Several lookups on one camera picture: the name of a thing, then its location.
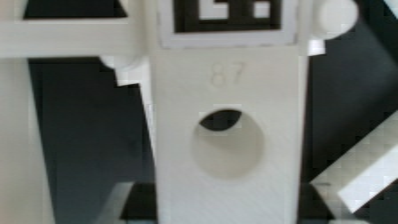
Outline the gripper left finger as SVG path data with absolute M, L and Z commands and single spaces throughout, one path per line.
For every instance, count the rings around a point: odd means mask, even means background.
M 154 183 L 116 184 L 95 224 L 159 224 Z

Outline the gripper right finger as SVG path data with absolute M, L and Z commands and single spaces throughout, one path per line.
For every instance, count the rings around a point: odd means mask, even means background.
M 299 224 L 354 224 L 356 221 L 338 219 L 310 183 L 301 184 Z

